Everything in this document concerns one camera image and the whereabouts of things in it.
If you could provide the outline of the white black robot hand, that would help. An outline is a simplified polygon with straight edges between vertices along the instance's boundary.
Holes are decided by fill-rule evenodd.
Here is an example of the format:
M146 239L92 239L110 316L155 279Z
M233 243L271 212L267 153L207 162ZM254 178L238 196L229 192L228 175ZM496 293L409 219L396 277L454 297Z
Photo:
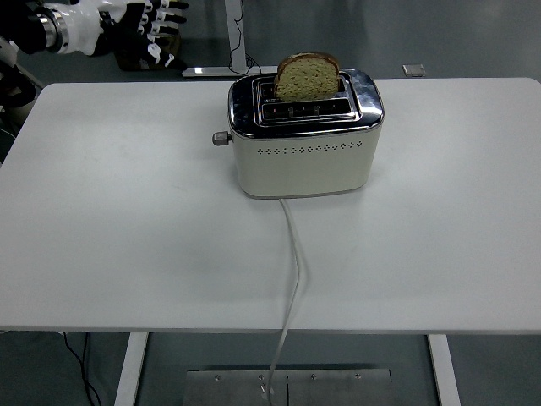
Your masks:
M184 1L72 1L66 13L68 52L113 52L123 70L175 69L187 65L171 49L186 22Z

